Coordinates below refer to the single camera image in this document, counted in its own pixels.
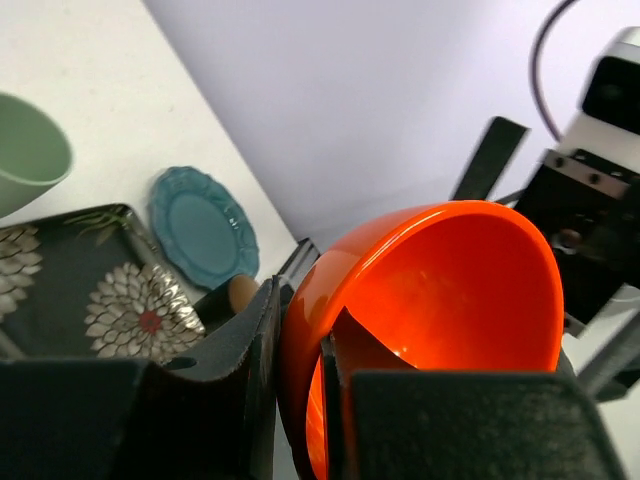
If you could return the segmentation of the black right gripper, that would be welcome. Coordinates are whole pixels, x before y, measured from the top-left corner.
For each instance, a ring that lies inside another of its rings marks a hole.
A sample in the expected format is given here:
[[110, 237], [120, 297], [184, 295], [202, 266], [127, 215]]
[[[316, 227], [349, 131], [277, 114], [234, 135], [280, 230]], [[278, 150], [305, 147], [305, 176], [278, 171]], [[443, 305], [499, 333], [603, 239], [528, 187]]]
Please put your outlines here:
[[[493, 117], [450, 199], [487, 200], [529, 128]], [[514, 209], [544, 235], [561, 274], [565, 331], [639, 308], [639, 174], [583, 149], [548, 150]], [[639, 380], [639, 311], [576, 374], [556, 372], [594, 400], [620, 400]]]

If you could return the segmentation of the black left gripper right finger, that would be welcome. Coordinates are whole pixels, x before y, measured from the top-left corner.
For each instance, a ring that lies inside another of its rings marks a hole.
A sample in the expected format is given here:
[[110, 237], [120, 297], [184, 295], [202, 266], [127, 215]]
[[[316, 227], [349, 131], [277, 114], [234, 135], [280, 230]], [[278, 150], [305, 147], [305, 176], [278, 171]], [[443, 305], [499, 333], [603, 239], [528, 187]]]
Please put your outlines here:
[[418, 370], [342, 311], [321, 343], [331, 479], [621, 479], [594, 402], [565, 372]]

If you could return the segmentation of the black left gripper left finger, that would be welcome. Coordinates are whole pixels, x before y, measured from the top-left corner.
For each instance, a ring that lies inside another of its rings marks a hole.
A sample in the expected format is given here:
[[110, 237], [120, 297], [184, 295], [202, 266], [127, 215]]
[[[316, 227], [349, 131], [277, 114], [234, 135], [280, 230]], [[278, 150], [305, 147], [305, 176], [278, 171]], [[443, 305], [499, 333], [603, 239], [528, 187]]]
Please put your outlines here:
[[5, 479], [269, 479], [280, 288], [167, 365], [140, 359], [1, 365]]

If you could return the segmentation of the orange bowl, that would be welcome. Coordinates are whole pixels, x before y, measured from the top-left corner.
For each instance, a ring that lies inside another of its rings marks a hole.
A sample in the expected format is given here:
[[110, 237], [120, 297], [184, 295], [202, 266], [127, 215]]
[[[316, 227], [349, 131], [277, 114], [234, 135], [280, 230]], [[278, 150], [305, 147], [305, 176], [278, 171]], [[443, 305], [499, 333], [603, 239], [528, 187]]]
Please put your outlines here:
[[342, 310], [424, 370], [552, 372], [561, 352], [559, 269], [526, 217], [466, 200], [368, 221], [317, 259], [281, 327], [278, 403], [304, 479], [327, 475], [321, 342]]

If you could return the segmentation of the light green cup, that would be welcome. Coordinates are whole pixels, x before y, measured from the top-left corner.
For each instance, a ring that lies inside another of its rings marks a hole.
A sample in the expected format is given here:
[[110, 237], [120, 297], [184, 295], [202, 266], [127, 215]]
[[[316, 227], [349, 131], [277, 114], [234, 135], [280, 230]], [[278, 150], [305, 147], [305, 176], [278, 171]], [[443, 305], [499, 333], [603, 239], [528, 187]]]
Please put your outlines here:
[[1, 215], [25, 207], [66, 179], [71, 144], [61, 127], [37, 106], [1, 95]]

